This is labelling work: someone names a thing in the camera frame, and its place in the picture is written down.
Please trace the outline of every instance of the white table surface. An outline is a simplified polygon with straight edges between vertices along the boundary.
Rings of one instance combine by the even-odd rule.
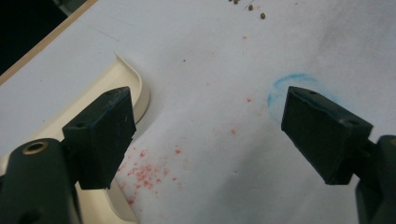
[[[294,85],[396,134],[396,2],[248,4],[99,0],[0,86],[0,155],[117,51],[151,92],[116,176],[141,223],[358,223],[356,179],[324,185],[280,119]]]

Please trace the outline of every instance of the cream plastic piece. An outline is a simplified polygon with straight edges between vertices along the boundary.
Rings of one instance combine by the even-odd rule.
[[[64,139],[62,127],[100,94],[118,87],[131,88],[134,108],[134,122],[137,123],[149,105],[149,87],[141,76],[120,55],[116,61],[92,83],[72,104],[48,122],[26,142],[38,138]],[[6,172],[9,154],[0,158],[0,174]],[[113,180],[110,189],[82,190],[76,184],[82,218],[85,224],[133,224],[137,219],[123,196],[120,187]]]

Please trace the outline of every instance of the beige curved object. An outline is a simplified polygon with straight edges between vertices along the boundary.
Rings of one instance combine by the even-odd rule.
[[[116,53],[116,61],[96,79],[75,101],[25,142],[38,138],[64,139],[62,127],[105,91],[129,86],[132,94],[134,123],[145,114],[149,105],[149,87],[142,77]],[[0,171],[5,172],[9,155],[0,158]],[[76,184],[84,223],[133,224],[137,219],[126,202],[119,186],[113,180],[111,189],[81,190]]]

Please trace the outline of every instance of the blue ink mark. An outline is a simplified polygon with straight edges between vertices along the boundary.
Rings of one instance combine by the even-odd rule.
[[[314,77],[304,73],[291,74],[278,79],[269,92],[267,105],[270,116],[277,122],[282,122],[283,110],[289,86],[296,86],[312,91],[317,91],[330,100],[337,102],[337,98],[329,94]]]

